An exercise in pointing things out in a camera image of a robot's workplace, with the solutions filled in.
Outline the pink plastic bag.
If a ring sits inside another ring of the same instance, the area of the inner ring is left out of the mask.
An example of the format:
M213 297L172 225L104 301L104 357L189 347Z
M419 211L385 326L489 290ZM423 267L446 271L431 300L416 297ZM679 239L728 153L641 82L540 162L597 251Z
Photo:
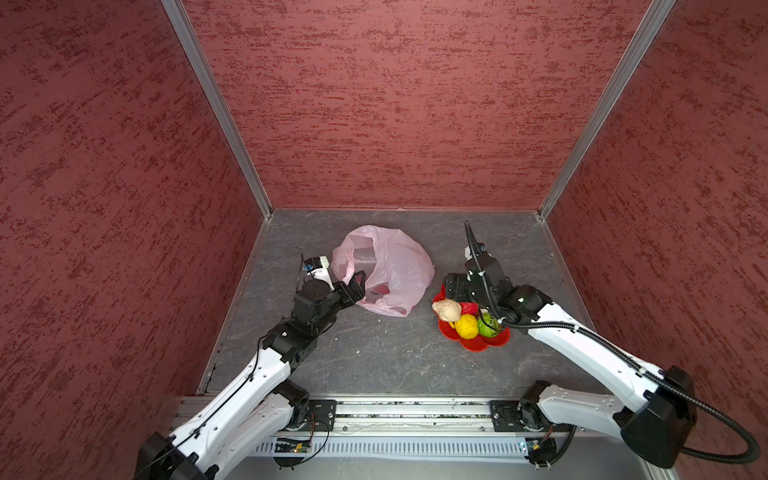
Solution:
M435 275L426 250L400 229L361 226L332 252L330 268L349 282L366 274L365 293L356 304L377 315L406 317L420 302Z

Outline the yellow fake lemon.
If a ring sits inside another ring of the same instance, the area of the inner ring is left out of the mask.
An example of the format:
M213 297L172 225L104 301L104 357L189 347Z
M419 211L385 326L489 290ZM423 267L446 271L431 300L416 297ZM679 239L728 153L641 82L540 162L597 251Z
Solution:
M461 315L454 323L458 336L464 340L473 340L479 335L478 319L471 314Z

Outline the green fake fruit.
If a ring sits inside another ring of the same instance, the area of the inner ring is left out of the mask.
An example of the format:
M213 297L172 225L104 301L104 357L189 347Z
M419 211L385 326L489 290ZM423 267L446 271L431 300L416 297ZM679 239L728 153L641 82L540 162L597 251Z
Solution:
M487 311L482 311L477 319L478 334L485 338L495 338L502 331L502 325Z

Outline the red flower-shaped plastic bowl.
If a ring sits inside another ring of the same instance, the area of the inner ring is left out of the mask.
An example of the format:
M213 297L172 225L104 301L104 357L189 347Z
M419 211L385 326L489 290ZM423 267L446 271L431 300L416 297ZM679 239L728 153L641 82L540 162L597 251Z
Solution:
M500 334L495 338L485 338L478 335L473 340L464 340L458 336L454 327L451 327L449 323L437 320L438 329L440 333L451 341L458 342L464 349L471 352L482 352L490 347L502 347L506 345L511 338L511 332L509 329L502 329Z

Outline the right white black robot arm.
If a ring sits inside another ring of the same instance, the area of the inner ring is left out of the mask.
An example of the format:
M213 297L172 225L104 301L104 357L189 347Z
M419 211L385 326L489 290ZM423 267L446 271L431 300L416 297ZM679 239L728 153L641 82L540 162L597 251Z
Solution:
M607 388L592 394L537 381L519 399L516 420L529 431L557 424L584 427L622 440L648 463L670 468L696 423L692 402L651 380L657 375L684 394L691 377L640 360L597 335L548 295L530 285L515 286L488 254L468 260L466 273L449 273L442 290L449 300L475 303L508 333L527 334L558 351Z

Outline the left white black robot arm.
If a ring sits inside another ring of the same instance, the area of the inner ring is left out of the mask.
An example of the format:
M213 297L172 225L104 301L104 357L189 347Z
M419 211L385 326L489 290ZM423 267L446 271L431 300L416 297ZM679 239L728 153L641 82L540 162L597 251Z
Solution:
M294 306L257 342L230 384L190 420L139 449L137 479L223 479L274 433L306 423L309 394L290 375L317 346L338 313L365 296L366 274L333 280L327 268L308 269Z

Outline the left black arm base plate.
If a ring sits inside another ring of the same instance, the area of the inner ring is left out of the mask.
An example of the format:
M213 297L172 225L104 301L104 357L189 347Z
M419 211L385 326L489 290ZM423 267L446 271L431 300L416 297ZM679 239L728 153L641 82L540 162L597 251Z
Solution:
M315 430L332 431L334 428L338 401L335 399L310 399L307 415L300 431L310 431L310 421L314 420Z

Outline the aluminium mounting rail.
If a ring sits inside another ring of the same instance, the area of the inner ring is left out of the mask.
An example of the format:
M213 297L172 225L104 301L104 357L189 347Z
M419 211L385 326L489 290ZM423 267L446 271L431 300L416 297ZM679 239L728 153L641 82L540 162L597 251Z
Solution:
M483 397L319 397L338 401L334 428L348 436L500 436L544 435L532 432L494 431L489 402ZM618 438L619 428L611 426L613 415L624 406L610 395L584 394L562 388L545 402L544 409L555 415L555 423L575 425L581 432Z

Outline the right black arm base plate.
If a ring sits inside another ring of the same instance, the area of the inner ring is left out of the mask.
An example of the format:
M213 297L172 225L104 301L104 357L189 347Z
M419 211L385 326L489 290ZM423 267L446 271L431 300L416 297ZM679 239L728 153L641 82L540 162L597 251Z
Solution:
M500 432L532 432L545 434L550 431L566 433L570 430L568 424L551 422L532 402L520 403L516 400L491 400L489 402L490 419L494 431Z

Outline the right aluminium corner post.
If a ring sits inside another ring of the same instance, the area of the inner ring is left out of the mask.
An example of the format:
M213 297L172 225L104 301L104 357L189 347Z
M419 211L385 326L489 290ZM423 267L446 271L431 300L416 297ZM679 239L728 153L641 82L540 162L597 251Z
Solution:
M538 209L541 222L548 220L675 4L675 0L650 2L560 173Z

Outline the aluminium corner post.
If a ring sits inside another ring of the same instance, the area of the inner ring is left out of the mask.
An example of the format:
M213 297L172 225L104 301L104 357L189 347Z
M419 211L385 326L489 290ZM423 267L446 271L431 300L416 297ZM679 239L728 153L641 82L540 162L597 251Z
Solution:
M548 220L675 4L675 0L650 2L560 173L538 209L541 222Z
M194 32L183 2L179 0L162 0L161 4L202 87L230 150L234 154L249 189L259 206L262 216L267 221L270 221L274 215L274 208L215 79L199 39Z

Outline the left aluminium corner post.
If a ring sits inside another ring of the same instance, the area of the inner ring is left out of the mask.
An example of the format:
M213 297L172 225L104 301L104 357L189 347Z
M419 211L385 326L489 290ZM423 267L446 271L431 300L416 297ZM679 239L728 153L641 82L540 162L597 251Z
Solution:
M179 0L162 0L161 4L202 87L230 150L234 154L249 189L259 206L262 216L267 221L270 221L274 215L274 208L215 79L199 39L194 32L183 2Z

